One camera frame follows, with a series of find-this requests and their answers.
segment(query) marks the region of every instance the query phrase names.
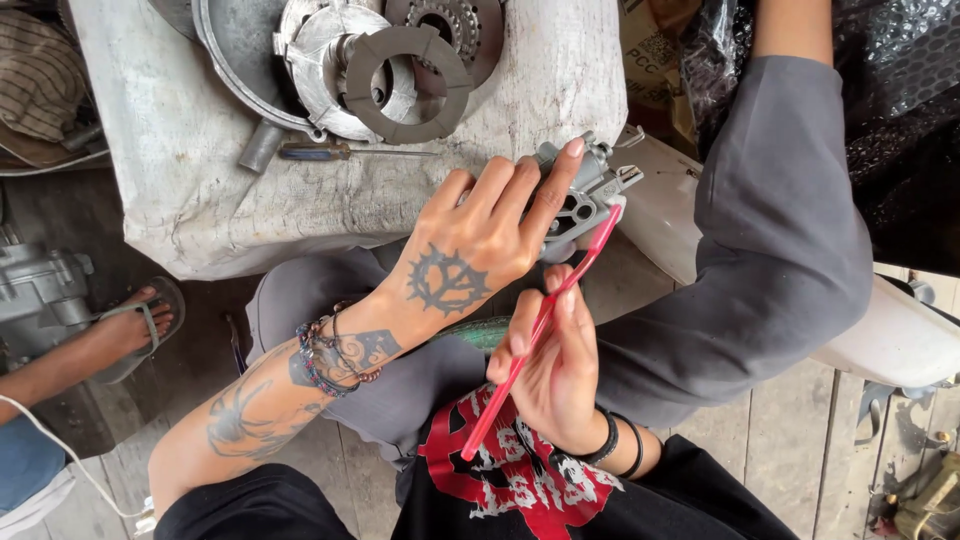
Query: flip-flop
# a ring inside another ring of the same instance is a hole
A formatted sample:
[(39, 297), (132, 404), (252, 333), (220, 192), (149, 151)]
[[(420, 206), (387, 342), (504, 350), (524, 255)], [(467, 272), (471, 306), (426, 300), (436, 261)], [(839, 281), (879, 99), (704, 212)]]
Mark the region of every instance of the flip-flop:
[[(179, 330), (180, 325), (183, 324), (183, 316), (186, 313), (186, 303), (183, 301), (183, 294), (180, 292), (180, 288), (177, 287), (177, 284), (174, 283), (173, 280), (163, 276), (157, 276), (155, 278), (151, 278), (143, 286), (151, 286), (156, 291), (150, 300), (147, 302), (124, 304), (115, 309), (111, 309), (110, 311), (107, 311), (101, 315), (99, 320), (106, 319), (107, 317), (116, 315), (117, 313), (122, 313), (131, 309), (137, 309), (147, 319), (147, 328), (150, 329), (151, 342), (110, 364), (109, 367), (91, 377), (92, 380), (102, 384), (115, 384), (120, 382), (127, 375), (132, 373), (133, 370), (140, 365), (140, 362), (142, 362), (147, 356), (152, 355), (154, 351), (156, 351), (156, 348), (159, 347), (177, 330)], [(174, 320), (170, 324), (170, 329), (167, 330), (162, 337), (160, 337), (156, 335), (154, 316), (150, 314), (150, 309), (163, 303), (170, 305), (169, 312), (173, 313)]]

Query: red tool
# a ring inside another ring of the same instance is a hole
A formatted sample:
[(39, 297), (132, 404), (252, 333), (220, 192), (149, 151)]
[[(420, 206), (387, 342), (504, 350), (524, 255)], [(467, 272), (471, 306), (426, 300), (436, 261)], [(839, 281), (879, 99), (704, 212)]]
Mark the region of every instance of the red tool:
[[(613, 232), (613, 226), (616, 225), (616, 220), (620, 217), (621, 211), (623, 211), (623, 208), (620, 205), (610, 207), (610, 217), (604, 220), (593, 233), (593, 238), (590, 240), (590, 245), (587, 249), (587, 256), (580, 261), (580, 264), (574, 268), (573, 273), (566, 277), (557, 290), (543, 299), (543, 303), (540, 304), (540, 313), (538, 313), (537, 320), (534, 322), (534, 333), (530, 340), (531, 352), (537, 348), (540, 336), (546, 328), (546, 323), (553, 316), (553, 308), (557, 304), (557, 297), (560, 296), (560, 293), (577, 284), (580, 278), (586, 274), (590, 265), (593, 264), (597, 256), (600, 255), (600, 250), (602, 250), (604, 244), (607, 243), (607, 239), (610, 238), (610, 234)], [(480, 420), (477, 421), (477, 425), (470, 433), (469, 439), (467, 439), (467, 444), (464, 445), (464, 449), (460, 452), (460, 457), (462, 457), (464, 461), (472, 460), (477, 454), (477, 450), (480, 449), (480, 442), (487, 436), (487, 431), (490, 431), (490, 426), (493, 425), (493, 419), (496, 418), (496, 414), (500, 412), (500, 407), (503, 406), (503, 402), (507, 400), (507, 394), (510, 393), (510, 388), (514, 385), (516, 376), (520, 374), (523, 365), (527, 363), (528, 357), (529, 356), (514, 356), (514, 361), (510, 366), (510, 376), (493, 391), (493, 397), (487, 404), (487, 408), (484, 409), (483, 414), (480, 415)]]

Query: black t-shirt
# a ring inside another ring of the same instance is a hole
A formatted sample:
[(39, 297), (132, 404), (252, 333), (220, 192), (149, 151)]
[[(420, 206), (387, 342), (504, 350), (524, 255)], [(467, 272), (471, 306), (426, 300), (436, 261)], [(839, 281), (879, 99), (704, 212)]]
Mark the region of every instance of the black t-shirt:
[[(460, 451), (490, 385), (440, 409), (424, 429), (395, 540), (796, 536), (705, 451), (674, 435), (636, 482), (578, 461), (520, 421), (508, 398), (470, 463)], [(187, 493), (156, 540), (346, 540), (320, 488), (286, 465)]]

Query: screwdriver handle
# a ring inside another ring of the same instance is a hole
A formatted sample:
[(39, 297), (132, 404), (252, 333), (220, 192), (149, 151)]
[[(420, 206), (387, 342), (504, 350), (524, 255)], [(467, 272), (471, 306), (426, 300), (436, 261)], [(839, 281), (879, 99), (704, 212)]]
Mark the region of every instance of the screwdriver handle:
[(290, 142), (280, 148), (285, 160), (338, 161), (350, 159), (350, 147), (341, 142)]

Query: screwdriver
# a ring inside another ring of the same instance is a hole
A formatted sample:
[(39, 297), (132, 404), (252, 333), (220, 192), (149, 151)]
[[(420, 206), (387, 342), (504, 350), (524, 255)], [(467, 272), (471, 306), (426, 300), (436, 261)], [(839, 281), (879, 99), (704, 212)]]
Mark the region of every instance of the screwdriver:
[(407, 152), (403, 150), (351, 150), (345, 142), (288, 142), (280, 148), (285, 160), (337, 161), (349, 160), (353, 154), (389, 154), (391, 156), (439, 156), (435, 152)]

